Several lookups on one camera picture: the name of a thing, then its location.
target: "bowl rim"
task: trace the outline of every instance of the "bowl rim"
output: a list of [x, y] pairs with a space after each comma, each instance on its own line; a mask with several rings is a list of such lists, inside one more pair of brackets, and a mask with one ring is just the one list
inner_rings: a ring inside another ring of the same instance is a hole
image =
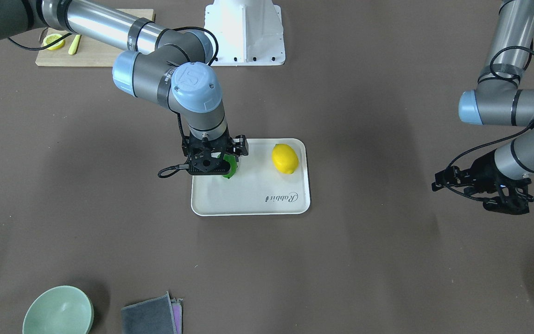
[[34, 305], [36, 305], [36, 302], [38, 302], [38, 300], [40, 300], [40, 298], [42, 298], [42, 296], [52, 292], [53, 290], [57, 290], [57, 289], [69, 289], [69, 290], [74, 290], [76, 292], [78, 292], [80, 295], [82, 295], [83, 297], [85, 297], [85, 299], [88, 301], [89, 303], [89, 325], [88, 325], [88, 328], [85, 330], [85, 332], [83, 334], [87, 334], [89, 332], [89, 330], [91, 330], [92, 328], [92, 323], [94, 322], [94, 306], [92, 305], [92, 301], [89, 300], [87, 294], [85, 294], [82, 290], [76, 288], [76, 287], [72, 287], [71, 285], [59, 285], [59, 287], [54, 287], [54, 288], [51, 288], [51, 289], [48, 289], [47, 291], [43, 292], [42, 294], [40, 294], [33, 302], [32, 304], [30, 304], [30, 307], [28, 307], [28, 310], [26, 311], [26, 314], [24, 315], [24, 320], [22, 321], [22, 334], [26, 334], [25, 332], [25, 326], [26, 326], [26, 319], [28, 317], [28, 314], [30, 313], [30, 311], [32, 310], [32, 308], [34, 307]]

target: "blue cap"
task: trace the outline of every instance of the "blue cap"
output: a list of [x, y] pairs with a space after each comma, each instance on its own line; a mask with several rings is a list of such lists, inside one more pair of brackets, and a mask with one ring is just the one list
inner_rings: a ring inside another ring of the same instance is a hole
[[205, 51], [205, 63], [209, 63], [214, 57], [214, 46], [211, 44], [210, 38], [208, 38], [201, 30], [192, 30], [190, 33], [199, 38], [199, 42], [201, 42], [203, 50]]
[[113, 81], [125, 93], [135, 96], [133, 89], [133, 68], [135, 66], [135, 59], [140, 55], [136, 51], [123, 51], [117, 59], [114, 60], [113, 65]]
[[483, 125], [479, 108], [477, 108], [477, 98], [474, 90], [468, 90], [460, 97], [458, 102], [458, 117], [465, 123]]
[[222, 102], [216, 72], [203, 63], [185, 63], [172, 75], [170, 87], [180, 105], [193, 112], [210, 112]]

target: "gray table surface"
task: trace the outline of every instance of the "gray table surface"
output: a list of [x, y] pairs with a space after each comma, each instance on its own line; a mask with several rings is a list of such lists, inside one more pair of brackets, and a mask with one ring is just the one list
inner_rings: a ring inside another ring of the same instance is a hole
[[[209, 4], [102, 3], [169, 27], [203, 26]], [[500, 1], [275, 4], [286, 64], [216, 72], [231, 133], [305, 143], [298, 216], [195, 215], [191, 178], [155, 175], [182, 158], [170, 112], [110, 68], [39, 68], [0, 41], [0, 333], [64, 284], [91, 298], [92, 334], [166, 289], [189, 334], [534, 333], [534, 203], [507, 216], [430, 191], [455, 155], [515, 131], [457, 113]]]

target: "light green bowl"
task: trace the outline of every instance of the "light green bowl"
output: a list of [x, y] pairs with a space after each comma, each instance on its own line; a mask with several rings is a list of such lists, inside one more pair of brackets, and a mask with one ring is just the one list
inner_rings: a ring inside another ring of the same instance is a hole
[[63, 285], [47, 290], [32, 303], [23, 334], [87, 334], [94, 309], [80, 289]]

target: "yellow lemon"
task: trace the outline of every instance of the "yellow lemon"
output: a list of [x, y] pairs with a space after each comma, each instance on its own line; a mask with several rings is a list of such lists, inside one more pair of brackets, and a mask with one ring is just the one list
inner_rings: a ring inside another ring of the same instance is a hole
[[276, 144], [271, 151], [271, 160], [278, 171], [292, 174], [298, 168], [298, 156], [287, 144]]
[[[55, 40], [58, 40], [61, 37], [62, 36], [60, 34], [47, 35], [46, 38], [44, 38], [44, 40], [43, 40], [43, 46], [49, 45], [49, 44], [55, 42]], [[46, 49], [47, 50], [57, 50], [57, 49], [61, 49], [61, 47], [63, 47], [63, 45], [65, 45], [65, 40], [61, 40], [61, 42], [59, 42], [59, 43], [57, 43], [57, 44], [55, 44], [53, 46], [47, 47]]]

